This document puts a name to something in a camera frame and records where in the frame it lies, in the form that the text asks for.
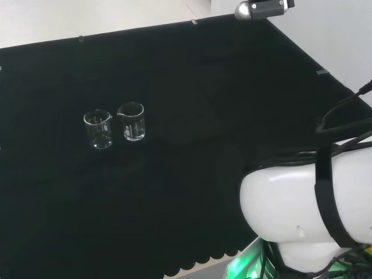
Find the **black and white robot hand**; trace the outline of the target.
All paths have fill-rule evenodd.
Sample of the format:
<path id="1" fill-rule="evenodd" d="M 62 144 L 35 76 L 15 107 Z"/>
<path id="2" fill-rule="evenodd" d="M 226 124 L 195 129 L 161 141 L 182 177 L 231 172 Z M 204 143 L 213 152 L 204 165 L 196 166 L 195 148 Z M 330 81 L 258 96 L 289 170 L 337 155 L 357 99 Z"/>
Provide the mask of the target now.
<path id="1" fill-rule="evenodd" d="M 235 8 L 238 20 L 259 20 L 284 15 L 295 7 L 294 0 L 242 1 Z"/>

